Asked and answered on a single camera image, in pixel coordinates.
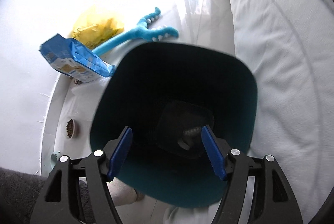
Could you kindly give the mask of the dark teal trash bin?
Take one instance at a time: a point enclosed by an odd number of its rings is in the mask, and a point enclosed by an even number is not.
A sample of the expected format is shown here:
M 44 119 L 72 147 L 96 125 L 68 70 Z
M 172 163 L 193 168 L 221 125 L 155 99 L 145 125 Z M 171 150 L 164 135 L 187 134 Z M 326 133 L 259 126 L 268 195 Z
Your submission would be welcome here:
M 226 182 L 213 171 L 202 127 L 242 152 L 250 147 L 257 85 L 249 68 L 225 53 L 176 43 L 129 51 L 101 97 L 90 130 L 92 150 L 131 128 L 133 140 L 117 177 L 167 204 L 205 207 Z

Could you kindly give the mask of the pet food bowl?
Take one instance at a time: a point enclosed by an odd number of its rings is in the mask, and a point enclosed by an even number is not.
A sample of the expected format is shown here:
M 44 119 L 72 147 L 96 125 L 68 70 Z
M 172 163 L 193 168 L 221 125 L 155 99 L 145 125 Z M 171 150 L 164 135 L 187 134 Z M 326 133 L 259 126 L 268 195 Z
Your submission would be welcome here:
M 76 138 L 79 130 L 78 123 L 72 117 L 65 117 L 62 122 L 61 130 L 67 140 Z

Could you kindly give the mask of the blue snack bag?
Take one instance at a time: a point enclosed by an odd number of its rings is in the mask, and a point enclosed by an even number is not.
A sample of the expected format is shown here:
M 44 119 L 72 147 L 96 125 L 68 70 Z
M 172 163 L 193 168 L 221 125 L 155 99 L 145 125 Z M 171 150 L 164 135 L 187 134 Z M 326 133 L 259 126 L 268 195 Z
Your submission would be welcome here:
M 40 53 L 56 71 L 83 83 L 112 77 L 115 66 L 109 65 L 85 45 L 57 34 L 40 46 Z

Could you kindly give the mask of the blue plush dinosaur toy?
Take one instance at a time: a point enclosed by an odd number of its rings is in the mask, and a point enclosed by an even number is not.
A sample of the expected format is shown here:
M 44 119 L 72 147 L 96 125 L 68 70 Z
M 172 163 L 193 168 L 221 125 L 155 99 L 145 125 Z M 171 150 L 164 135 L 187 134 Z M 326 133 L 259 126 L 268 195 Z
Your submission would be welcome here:
M 156 42 L 170 36 L 175 38 L 179 37 L 178 30 L 171 26 L 162 27 L 159 29 L 148 28 L 149 25 L 154 23 L 154 21 L 160 17 L 160 14 L 160 9 L 156 7 L 153 13 L 147 14 L 142 17 L 138 21 L 135 28 L 110 38 L 109 40 L 103 42 L 101 45 L 93 49 L 92 52 L 97 56 L 101 56 L 113 49 L 114 47 L 117 47 L 118 45 L 125 43 L 128 40 L 143 39 L 147 42 Z

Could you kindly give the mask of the dark grey fluffy rug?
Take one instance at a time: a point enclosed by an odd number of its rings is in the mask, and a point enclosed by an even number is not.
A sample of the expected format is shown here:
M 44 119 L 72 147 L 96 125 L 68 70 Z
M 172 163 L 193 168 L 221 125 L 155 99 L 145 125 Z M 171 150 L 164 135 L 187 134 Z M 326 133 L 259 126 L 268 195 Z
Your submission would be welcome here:
M 95 223 L 87 184 L 71 171 L 50 178 L 1 168 L 1 223 Z

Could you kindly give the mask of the yellow plastic bag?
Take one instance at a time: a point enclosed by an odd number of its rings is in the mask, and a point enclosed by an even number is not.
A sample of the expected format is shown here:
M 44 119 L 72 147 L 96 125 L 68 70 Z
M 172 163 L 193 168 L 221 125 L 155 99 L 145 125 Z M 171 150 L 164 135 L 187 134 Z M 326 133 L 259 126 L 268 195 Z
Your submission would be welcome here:
M 113 12 L 104 12 L 93 6 L 76 20 L 70 37 L 93 50 L 124 29 L 123 22 Z

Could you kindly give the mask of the white bed mattress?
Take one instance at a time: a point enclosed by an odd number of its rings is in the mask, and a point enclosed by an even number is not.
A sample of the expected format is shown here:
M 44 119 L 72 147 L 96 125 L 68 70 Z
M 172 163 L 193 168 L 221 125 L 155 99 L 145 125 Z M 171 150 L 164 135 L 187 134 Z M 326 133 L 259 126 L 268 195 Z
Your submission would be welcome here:
M 230 0 L 258 107 L 249 154 L 272 154 L 304 223 L 333 188 L 333 1 Z

